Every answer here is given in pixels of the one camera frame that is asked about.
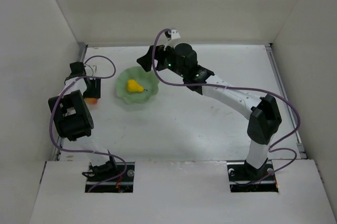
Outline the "yellow fake pear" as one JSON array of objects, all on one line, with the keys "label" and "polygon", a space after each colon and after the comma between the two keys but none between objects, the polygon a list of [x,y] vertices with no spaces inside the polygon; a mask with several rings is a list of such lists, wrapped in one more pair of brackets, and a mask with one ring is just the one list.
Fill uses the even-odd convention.
[{"label": "yellow fake pear", "polygon": [[136,80],[129,79],[127,81],[126,90],[130,93],[143,93],[147,91],[143,86],[141,86]]}]

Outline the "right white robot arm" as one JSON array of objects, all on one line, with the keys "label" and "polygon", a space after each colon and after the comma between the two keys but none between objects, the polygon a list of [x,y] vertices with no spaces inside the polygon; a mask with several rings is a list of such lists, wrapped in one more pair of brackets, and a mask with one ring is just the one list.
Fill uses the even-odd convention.
[{"label": "right white robot arm", "polygon": [[137,63],[146,72],[152,68],[158,71],[168,69],[182,77],[184,85],[190,90],[218,100],[243,115],[248,120],[247,135],[251,140],[244,171],[249,180],[262,177],[270,141],[282,122],[272,95],[257,97],[230,89],[227,82],[198,64],[196,51],[186,43],[174,48],[150,46],[148,52],[137,59]]}]

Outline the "red-orange fake peach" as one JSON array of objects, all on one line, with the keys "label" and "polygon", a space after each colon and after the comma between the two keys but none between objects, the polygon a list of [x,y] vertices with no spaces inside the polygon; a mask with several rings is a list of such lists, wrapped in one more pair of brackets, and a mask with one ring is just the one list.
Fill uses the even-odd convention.
[{"label": "red-orange fake peach", "polygon": [[90,105],[94,105],[94,104],[97,104],[98,99],[96,99],[96,98],[86,98],[85,101]]}]

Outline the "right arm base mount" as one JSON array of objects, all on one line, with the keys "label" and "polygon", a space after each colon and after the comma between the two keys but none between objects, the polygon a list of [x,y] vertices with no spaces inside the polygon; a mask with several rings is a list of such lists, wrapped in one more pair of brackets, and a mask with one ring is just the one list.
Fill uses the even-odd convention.
[{"label": "right arm base mount", "polygon": [[228,162],[227,173],[231,192],[279,192],[274,167],[267,161],[256,174],[246,168],[243,161]]}]

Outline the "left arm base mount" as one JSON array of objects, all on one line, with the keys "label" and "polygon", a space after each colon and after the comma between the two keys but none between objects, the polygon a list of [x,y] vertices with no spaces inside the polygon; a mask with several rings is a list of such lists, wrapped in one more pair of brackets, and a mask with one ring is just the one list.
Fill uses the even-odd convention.
[{"label": "left arm base mount", "polygon": [[123,172],[125,165],[121,162],[117,163],[117,169],[110,171],[102,171],[94,173],[92,166],[82,175],[86,178],[85,192],[88,193],[132,193],[134,188],[135,178],[135,163],[127,162],[126,171]]}]

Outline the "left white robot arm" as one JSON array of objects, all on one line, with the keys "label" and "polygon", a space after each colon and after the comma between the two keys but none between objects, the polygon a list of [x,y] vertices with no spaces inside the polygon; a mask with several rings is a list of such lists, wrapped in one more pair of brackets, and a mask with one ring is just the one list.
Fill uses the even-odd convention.
[{"label": "left white robot arm", "polygon": [[93,118],[87,106],[95,104],[101,97],[101,80],[87,76],[83,62],[70,64],[71,73],[65,79],[65,93],[48,100],[50,111],[54,111],[53,122],[62,138],[76,141],[89,137],[94,128]]}]

